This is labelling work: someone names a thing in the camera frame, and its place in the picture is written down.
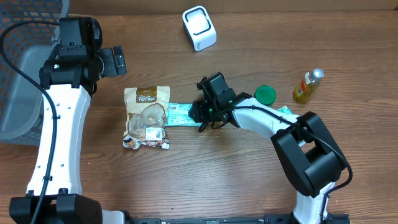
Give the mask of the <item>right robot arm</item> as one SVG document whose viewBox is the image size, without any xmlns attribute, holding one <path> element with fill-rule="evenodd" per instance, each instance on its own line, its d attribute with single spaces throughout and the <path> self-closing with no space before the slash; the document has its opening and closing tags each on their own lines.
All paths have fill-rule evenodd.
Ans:
<svg viewBox="0 0 398 224">
<path fill-rule="evenodd" d="M 265 215 L 262 223 L 349 223 L 327 210 L 330 194 L 347 186 L 353 171 L 322 119 L 309 111 L 285 114 L 262 104 L 259 95 L 236 94 L 222 73 L 197 83 L 203 98 L 188 112 L 199 132 L 216 122 L 248 129 L 271 140 L 289 182 L 297 191 L 290 214 Z"/>
</svg>

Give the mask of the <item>brown snack pouch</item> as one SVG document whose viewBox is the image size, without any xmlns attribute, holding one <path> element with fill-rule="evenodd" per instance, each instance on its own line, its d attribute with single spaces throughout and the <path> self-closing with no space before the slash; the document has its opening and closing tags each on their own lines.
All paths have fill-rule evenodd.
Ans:
<svg viewBox="0 0 398 224">
<path fill-rule="evenodd" d="M 170 141 L 165 130 L 170 88 L 151 86 L 124 90 L 126 130 L 123 146 L 139 149 L 142 146 L 168 149 Z"/>
</svg>

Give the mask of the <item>green tissue pack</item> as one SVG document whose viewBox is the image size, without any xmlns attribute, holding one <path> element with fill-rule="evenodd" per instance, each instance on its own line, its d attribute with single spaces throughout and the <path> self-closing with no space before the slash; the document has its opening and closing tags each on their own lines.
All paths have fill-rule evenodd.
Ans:
<svg viewBox="0 0 398 224">
<path fill-rule="evenodd" d="M 282 106 L 277 110 L 284 114 L 292 114 L 291 110 L 286 105 Z"/>
</svg>

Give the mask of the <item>green lid white jar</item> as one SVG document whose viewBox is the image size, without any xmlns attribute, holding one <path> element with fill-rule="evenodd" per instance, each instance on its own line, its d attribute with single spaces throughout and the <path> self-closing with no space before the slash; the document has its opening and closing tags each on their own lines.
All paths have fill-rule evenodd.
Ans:
<svg viewBox="0 0 398 224">
<path fill-rule="evenodd" d="M 255 99 L 265 106 L 271 106 L 276 96 L 275 90 L 269 85 L 261 85 L 254 92 Z"/>
</svg>

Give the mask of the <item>yellow oil bottle silver cap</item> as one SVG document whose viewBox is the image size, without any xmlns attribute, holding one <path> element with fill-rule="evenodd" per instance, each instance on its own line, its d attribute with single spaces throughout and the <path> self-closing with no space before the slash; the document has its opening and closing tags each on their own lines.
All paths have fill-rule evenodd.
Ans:
<svg viewBox="0 0 398 224">
<path fill-rule="evenodd" d="M 301 82 L 294 88 L 292 96 L 296 103 L 307 103 L 312 99 L 315 91 L 320 86 L 320 82 L 324 77 L 324 71 L 315 68 L 311 72 L 307 72 Z"/>
</svg>

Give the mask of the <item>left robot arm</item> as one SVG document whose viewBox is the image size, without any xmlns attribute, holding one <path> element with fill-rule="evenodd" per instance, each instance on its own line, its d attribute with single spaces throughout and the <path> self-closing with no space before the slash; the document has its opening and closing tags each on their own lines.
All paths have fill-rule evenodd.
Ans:
<svg viewBox="0 0 398 224">
<path fill-rule="evenodd" d="M 60 40 L 35 83 L 44 98 L 37 162 L 26 195 L 11 199 L 9 214 L 16 223 L 128 223 L 127 212 L 84 197 L 80 180 L 86 114 L 98 80 L 126 73 L 123 50 L 102 48 L 94 18 L 61 18 L 56 25 Z"/>
</svg>

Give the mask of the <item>mint green snack bar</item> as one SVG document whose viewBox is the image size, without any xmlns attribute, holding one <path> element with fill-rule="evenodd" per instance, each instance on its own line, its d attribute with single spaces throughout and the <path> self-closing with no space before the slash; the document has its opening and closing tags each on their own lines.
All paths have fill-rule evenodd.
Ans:
<svg viewBox="0 0 398 224">
<path fill-rule="evenodd" d="M 167 127 L 199 127 L 201 125 L 201 123 L 194 122 L 194 120 L 188 115 L 188 112 L 192 108 L 192 104 L 168 103 L 167 106 L 167 122 L 165 124 Z"/>
</svg>

